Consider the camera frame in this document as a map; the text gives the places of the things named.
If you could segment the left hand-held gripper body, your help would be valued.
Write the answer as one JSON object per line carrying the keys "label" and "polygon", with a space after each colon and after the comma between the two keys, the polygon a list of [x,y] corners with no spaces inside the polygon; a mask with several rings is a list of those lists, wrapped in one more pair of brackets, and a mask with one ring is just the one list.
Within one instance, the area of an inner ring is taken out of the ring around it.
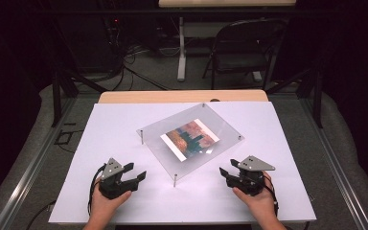
{"label": "left hand-held gripper body", "polygon": [[114,199],[121,196],[127,191],[137,191],[139,184],[136,184],[132,179],[123,181],[122,176],[124,166],[114,158],[110,158],[105,165],[101,176],[99,191],[108,199]]}

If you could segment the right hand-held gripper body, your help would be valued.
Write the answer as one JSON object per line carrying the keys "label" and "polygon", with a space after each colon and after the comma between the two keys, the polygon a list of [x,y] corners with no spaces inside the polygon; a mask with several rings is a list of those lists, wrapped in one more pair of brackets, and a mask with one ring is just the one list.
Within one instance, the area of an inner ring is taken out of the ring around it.
{"label": "right hand-held gripper body", "polygon": [[265,186],[263,172],[274,171],[275,167],[252,155],[239,162],[239,174],[233,175],[231,181],[225,179],[227,186],[236,187],[250,196],[259,194]]}

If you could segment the clear acrylic photo frame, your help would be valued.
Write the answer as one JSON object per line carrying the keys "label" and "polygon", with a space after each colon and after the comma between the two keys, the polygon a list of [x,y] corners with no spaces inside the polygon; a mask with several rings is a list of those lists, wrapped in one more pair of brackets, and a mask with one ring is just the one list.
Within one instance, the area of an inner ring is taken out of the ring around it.
{"label": "clear acrylic photo frame", "polygon": [[[180,162],[161,139],[161,135],[194,119],[199,119],[210,128],[217,135],[219,141],[211,147],[211,154],[199,154],[184,162]],[[141,127],[137,130],[137,133],[142,143],[150,149],[173,181],[177,181],[192,173],[244,139],[236,129],[219,116],[207,103],[199,103],[148,126]]]}

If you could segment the painting photo print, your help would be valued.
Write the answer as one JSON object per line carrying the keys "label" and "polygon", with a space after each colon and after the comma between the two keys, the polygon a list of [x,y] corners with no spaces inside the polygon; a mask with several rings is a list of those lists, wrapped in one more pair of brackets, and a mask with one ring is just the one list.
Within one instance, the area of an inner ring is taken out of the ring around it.
{"label": "painting photo print", "polygon": [[211,147],[219,141],[217,135],[199,119],[162,134],[161,139],[180,162],[199,154],[211,154]]}

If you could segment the person's right hand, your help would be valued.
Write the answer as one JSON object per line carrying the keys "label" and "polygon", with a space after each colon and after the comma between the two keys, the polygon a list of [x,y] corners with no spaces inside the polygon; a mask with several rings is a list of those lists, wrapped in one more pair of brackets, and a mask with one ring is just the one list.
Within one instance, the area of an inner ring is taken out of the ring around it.
{"label": "person's right hand", "polygon": [[238,188],[232,191],[248,208],[252,217],[259,223],[280,222],[274,211],[274,198],[271,194],[271,177],[264,172],[264,183],[268,189],[263,189],[258,195],[250,196]]}

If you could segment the person's left hand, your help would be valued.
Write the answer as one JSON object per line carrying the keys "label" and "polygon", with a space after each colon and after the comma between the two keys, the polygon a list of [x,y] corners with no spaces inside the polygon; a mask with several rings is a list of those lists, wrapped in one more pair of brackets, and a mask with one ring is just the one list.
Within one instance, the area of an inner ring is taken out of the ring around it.
{"label": "person's left hand", "polygon": [[130,198],[132,191],[127,191],[114,199],[108,199],[99,191],[100,181],[100,178],[95,181],[91,201],[91,214],[88,222],[108,224],[115,215],[117,209]]}

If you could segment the white board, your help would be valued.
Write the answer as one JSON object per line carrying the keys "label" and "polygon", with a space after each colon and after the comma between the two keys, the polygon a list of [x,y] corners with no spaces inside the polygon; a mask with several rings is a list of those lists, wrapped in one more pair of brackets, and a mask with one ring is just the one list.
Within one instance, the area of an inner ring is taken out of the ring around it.
{"label": "white board", "polygon": [[238,131],[238,143],[205,165],[173,180],[138,129],[187,109],[184,103],[98,103],[94,106],[69,172],[49,218],[51,223],[88,220],[87,201],[94,173],[109,158],[133,163],[128,173],[145,173],[113,221],[121,225],[250,223],[245,205],[227,187],[221,169],[230,173],[232,159],[254,155],[274,166],[271,174],[282,221],[316,218],[274,106],[270,102],[220,102],[211,108]]}

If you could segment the wooden table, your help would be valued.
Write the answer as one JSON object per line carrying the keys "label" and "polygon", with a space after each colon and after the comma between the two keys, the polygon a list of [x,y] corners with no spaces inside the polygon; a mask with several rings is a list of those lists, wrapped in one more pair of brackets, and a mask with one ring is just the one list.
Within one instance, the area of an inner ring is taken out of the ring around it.
{"label": "wooden table", "polygon": [[263,90],[170,90],[104,92],[99,104],[157,104],[202,102],[267,102]]}

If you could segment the black folding chair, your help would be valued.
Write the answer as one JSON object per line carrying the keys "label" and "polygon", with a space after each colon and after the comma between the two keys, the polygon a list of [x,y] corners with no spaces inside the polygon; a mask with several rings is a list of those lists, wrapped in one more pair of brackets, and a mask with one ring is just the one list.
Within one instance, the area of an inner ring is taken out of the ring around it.
{"label": "black folding chair", "polygon": [[240,20],[224,26],[214,39],[203,78],[211,71],[214,89],[217,75],[264,72],[265,86],[286,29],[287,22],[276,18]]}

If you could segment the white-legged desk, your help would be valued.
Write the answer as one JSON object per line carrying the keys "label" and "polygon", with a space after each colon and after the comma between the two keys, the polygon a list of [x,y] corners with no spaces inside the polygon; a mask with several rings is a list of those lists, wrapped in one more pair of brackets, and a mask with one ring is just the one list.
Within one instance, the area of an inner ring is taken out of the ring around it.
{"label": "white-legged desk", "polygon": [[[297,0],[159,0],[158,5],[164,10],[231,10],[242,8],[275,8],[294,7]],[[179,61],[177,80],[184,81],[186,77],[186,38],[215,37],[224,26],[222,22],[188,22],[179,17]]]}

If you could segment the black metal crossbar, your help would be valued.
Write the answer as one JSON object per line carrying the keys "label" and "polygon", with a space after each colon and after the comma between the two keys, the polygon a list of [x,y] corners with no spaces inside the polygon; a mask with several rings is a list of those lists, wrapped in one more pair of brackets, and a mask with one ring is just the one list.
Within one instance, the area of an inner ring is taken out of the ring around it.
{"label": "black metal crossbar", "polygon": [[338,10],[293,10],[293,9],[172,9],[172,10],[115,10],[115,11],[33,11],[38,15],[89,15],[89,16],[328,16]]}

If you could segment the aluminium rail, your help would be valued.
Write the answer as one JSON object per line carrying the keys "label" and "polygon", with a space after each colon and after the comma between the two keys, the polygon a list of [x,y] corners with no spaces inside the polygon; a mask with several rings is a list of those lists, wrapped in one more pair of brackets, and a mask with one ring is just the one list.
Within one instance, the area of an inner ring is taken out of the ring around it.
{"label": "aluminium rail", "polygon": [[325,131],[320,128],[315,122],[312,112],[313,107],[308,99],[301,99],[302,105],[306,115],[309,118],[310,125],[312,126],[317,138],[319,139],[324,151],[325,160],[333,175],[336,185],[341,192],[341,195],[348,207],[348,210],[356,224],[357,230],[368,230],[368,218],[359,202],[357,193],[349,182],[345,172],[343,171],[335,153],[331,146],[329,139],[326,136]]}
{"label": "aluminium rail", "polygon": [[0,230],[50,229],[47,204],[58,198],[86,124],[80,99],[62,101],[62,117],[52,127],[53,99],[42,104],[19,155],[0,186]]}

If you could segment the black metal frame post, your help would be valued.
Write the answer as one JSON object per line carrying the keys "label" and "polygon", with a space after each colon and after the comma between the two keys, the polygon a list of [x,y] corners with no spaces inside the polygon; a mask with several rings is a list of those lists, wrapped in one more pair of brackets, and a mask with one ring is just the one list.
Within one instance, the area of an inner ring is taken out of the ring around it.
{"label": "black metal frame post", "polygon": [[322,128],[321,121],[321,103],[322,103],[322,75],[314,68],[306,68],[293,77],[280,82],[268,89],[265,93],[270,95],[279,92],[281,89],[289,86],[293,82],[300,81],[296,89],[296,95],[299,99],[307,99],[313,93],[312,100],[312,118],[319,128]]}
{"label": "black metal frame post", "polygon": [[81,82],[82,84],[94,89],[99,93],[103,93],[106,89],[99,86],[92,80],[87,79],[83,75],[72,71],[70,69],[59,68],[52,77],[52,89],[53,89],[53,106],[54,106],[54,120],[52,127],[55,127],[62,117],[62,105],[61,105],[61,92],[69,98],[76,98],[80,91],[74,84],[74,80]]}

